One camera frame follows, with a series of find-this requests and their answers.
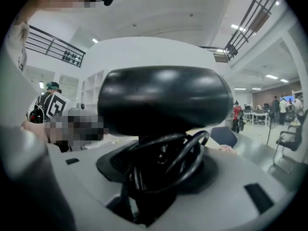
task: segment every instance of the white table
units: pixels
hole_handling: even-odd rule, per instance
[[[252,115],[252,124],[254,125],[254,116],[265,116],[265,126],[268,122],[268,113],[262,113],[262,114],[258,114],[258,113],[255,113],[255,112],[251,112],[251,113],[245,113],[244,112],[244,115]]]

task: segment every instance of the hat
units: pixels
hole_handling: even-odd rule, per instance
[[[56,89],[60,89],[59,84],[57,82],[48,82],[46,84],[47,86],[47,90],[52,89],[52,90],[56,90]]]

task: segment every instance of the black railing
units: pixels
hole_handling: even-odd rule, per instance
[[[228,63],[238,50],[249,42],[251,36],[263,26],[271,15],[271,9],[277,0],[252,0],[244,18],[224,48],[200,46],[214,52],[216,62]]]
[[[30,26],[26,49],[51,56],[77,67],[81,66],[83,57],[86,54],[77,47],[34,26]]]

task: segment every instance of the person in red clothing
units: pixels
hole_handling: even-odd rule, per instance
[[[237,132],[239,133],[240,132],[240,129],[239,129],[239,118],[238,118],[238,115],[239,115],[239,112],[240,110],[242,109],[241,106],[239,105],[239,102],[237,102],[237,100],[235,101],[235,107],[233,109],[233,121],[232,121],[232,128],[231,130],[234,131],[234,132]]]

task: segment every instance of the fluorescent light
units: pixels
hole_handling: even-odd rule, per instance
[[[278,79],[278,77],[273,76],[273,75],[266,75],[265,77],[267,77],[267,78],[271,78],[271,79]]]
[[[235,25],[235,24],[232,24],[231,27],[232,27],[232,28],[235,28],[235,29],[238,29],[238,28],[239,28],[239,26],[237,26],[237,25]],[[240,27],[240,31],[243,31],[243,32],[244,32],[244,31],[246,31],[246,29]]]

